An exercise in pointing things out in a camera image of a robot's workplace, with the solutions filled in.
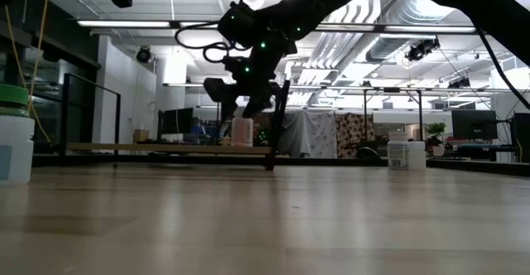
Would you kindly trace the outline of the black clothes rack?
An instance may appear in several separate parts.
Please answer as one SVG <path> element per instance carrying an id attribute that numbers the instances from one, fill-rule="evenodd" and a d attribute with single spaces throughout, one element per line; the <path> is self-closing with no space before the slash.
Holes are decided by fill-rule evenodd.
<path id="1" fill-rule="evenodd" d="M 368 86 L 361 86 L 361 90 L 363 92 L 363 109 L 364 109 L 364 138 L 365 140 L 368 140 L 368 92 L 369 91 L 383 91 L 387 94 L 398 94 L 398 93 L 406 93 L 410 98 L 412 98 L 418 105 L 418 118 L 419 118 L 419 131 L 420 131 L 420 140 L 424 140 L 424 134 L 423 134 L 423 107 L 422 107 L 422 91 L 420 89 L 413 89 L 413 88 L 400 88 L 400 87 L 368 87 Z"/>

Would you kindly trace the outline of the ribbed ventilation duct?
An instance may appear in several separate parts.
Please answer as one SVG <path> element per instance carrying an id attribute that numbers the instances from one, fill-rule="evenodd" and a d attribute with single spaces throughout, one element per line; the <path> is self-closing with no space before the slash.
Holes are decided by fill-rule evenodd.
<path id="1" fill-rule="evenodd" d="M 325 20 L 337 23 L 380 23 L 398 25 L 437 24 L 452 12 L 430 0 L 353 0 Z M 307 64 L 310 68 L 357 70 L 368 74 L 395 55 L 411 39 L 401 35 L 374 33 L 324 33 Z"/>

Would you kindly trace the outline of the white patterned sheet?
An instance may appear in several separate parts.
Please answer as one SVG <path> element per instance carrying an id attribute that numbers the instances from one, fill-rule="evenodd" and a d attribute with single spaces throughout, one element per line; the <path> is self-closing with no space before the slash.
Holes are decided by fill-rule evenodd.
<path id="1" fill-rule="evenodd" d="M 337 141 L 333 112 L 308 113 L 310 157 L 336 159 Z"/>

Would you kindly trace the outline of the plain white medicine bottle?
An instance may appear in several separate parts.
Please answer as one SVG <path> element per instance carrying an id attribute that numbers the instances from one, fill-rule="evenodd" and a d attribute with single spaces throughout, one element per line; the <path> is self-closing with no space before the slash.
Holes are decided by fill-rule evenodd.
<path id="1" fill-rule="evenodd" d="M 409 142 L 409 168 L 411 170 L 426 169 L 426 146 L 422 141 Z"/>

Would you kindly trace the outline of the plain grey cloth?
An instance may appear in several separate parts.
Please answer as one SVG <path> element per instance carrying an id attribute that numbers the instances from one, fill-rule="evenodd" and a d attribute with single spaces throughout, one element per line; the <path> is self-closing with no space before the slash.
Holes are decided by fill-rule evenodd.
<path id="1" fill-rule="evenodd" d="M 310 126 L 307 112 L 290 111 L 285 113 L 278 150 L 296 158 L 311 155 Z"/>

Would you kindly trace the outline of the small pink medicine bottle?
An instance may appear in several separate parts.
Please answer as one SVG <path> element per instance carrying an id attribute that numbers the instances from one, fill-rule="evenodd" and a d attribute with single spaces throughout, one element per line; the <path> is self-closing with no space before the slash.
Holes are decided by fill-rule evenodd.
<path id="1" fill-rule="evenodd" d="M 253 146 L 253 120 L 243 117 L 243 107 L 238 107 L 231 121 L 231 146 L 252 147 Z"/>

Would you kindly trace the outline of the black metal rig frame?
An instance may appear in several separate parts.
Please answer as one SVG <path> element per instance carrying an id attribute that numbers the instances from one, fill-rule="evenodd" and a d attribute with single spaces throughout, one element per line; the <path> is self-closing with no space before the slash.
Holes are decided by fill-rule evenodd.
<path id="1" fill-rule="evenodd" d="M 319 159 L 276 157 L 172 157 L 145 155 L 71 155 L 71 156 L 34 156 L 34 167 L 44 166 L 81 166 L 99 163 L 149 163 L 149 164 L 190 164 L 190 165 L 250 165 L 264 166 L 369 166 L 383 167 L 385 159 Z M 481 172 L 505 176 L 519 176 L 530 179 L 529 163 L 473 162 L 457 160 L 429 159 L 429 168 L 457 171 Z"/>

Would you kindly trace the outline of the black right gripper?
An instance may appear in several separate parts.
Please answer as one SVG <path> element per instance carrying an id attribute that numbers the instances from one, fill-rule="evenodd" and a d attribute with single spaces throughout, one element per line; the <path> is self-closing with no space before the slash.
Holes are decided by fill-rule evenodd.
<path id="1" fill-rule="evenodd" d="M 225 56 L 221 63 L 231 73 L 232 84 L 225 83 L 221 78 L 206 78 L 203 87 L 210 98 L 221 104 L 221 122 L 231 119 L 235 111 L 237 97 L 249 97 L 242 113 L 243 118 L 252 118 L 269 108 L 269 100 L 274 95 L 281 101 L 287 93 L 277 82 L 272 71 L 262 70 L 252 65 L 249 58 L 242 56 Z"/>

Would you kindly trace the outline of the white bottle with barcode label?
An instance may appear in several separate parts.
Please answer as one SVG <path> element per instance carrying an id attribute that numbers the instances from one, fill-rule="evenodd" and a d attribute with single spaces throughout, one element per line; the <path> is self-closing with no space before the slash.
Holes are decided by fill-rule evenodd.
<path id="1" fill-rule="evenodd" d="M 388 167 L 391 169 L 409 168 L 409 142 L 406 133 L 390 132 L 387 144 Z"/>

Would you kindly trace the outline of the dark floral cloth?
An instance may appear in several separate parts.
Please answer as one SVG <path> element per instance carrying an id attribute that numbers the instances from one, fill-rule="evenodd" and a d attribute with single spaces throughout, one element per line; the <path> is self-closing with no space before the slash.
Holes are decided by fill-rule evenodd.
<path id="1" fill-rule="evenodd" d="M 253 145 L 267 146 L 271 132 L 271 114 L 258 113 L 253 117 Z"/>

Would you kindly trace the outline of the red floral curtain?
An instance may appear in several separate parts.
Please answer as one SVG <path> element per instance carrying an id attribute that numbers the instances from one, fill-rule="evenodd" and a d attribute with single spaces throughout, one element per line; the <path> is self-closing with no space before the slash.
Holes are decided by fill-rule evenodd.
<path id="1" fill-rule="evenodd" d="M 335 115 L 337 157 L 352 159 L 365 142 L 374 142 L 373 115 L 339 113 Z"/>

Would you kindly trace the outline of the green-capped medicine bottle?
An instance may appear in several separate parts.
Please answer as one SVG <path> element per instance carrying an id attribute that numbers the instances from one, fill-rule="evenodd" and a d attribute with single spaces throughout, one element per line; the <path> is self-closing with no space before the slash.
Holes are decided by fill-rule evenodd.
<path id="1" fill-rule="evenodd" d="M 28 91 L 0 83 L 0 186 L 25 185 L 31 178 L 35 121 Z"/>

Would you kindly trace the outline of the wooden shelf with black frame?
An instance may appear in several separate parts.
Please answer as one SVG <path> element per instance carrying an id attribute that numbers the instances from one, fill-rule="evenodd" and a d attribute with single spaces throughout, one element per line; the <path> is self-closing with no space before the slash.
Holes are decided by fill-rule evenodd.
<path id="1" fill-rule="evenodd" d="M 287 95 L 291 88 L 291 82 L 285 81 L 277 96 L 277 104 L 274 111 L 271 142 L 267 147 L 232 147 L 220 146 L 218 142 L 213 145 L 186 145 L 175 142 L 139 142 L 133 144 L 121 144 L 119 142 L 119 127 L 121 114 L 121 95 L 116 95 L 115 118 L 115 142 L 113 143 L 88 143 L 68 142 L 66 138 L 66 112 L 67 101 L 70 90 L 63 89 L 60 142 L 57 146 L 59 155 L 65 157 L 68 151 L 94 151 L 107 150 L 113 154 L 108 157 L 110 162 L 158 162 L 158 163 L 182 163 L 197 164 L 200 154 L 226 155 L 228 158 L 215 159 L 214 164 L 237 164 L 240 157 L 247 157 L 249 165 L 264 166 L 266 170 L 274 169 L 277 160 L 277 148 L 281 135 L 282 121 L 287 106 Z"/>

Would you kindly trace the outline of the black ceiling spotlight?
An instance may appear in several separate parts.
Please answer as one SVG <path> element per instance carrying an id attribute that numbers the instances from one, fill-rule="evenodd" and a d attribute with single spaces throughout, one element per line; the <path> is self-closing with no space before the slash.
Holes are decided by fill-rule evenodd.
<path id="1" fill-rule="evenodd" d="M 421 40 L 416 45 L 410 47 L 409 51 L 405 54 L 405 58 L 409 61 L 419 61 L 439 47 L 440 42 L 437 37 Z"/>
<path id="2" fill-rule="evenodd" d="M 153 55 L 149 46 L 141 46 L 136 54 L 138 62 L 143 64 L 149 64 L 153 61 Z"/>

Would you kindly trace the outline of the leafy plant in white pot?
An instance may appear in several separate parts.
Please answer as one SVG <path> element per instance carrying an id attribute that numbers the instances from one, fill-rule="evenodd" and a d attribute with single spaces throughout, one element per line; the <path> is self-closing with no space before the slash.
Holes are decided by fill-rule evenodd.
<path id="1" fill-rule="evenodd" d="M 426 132 L 428 138 L 426 140 L 426 148 L 434 157 L 442 157 L 445 153 L 445 146 L 443 143 L 443 134 L 446 130 L 444 123 L 430 123 L 426 125 Z"/>

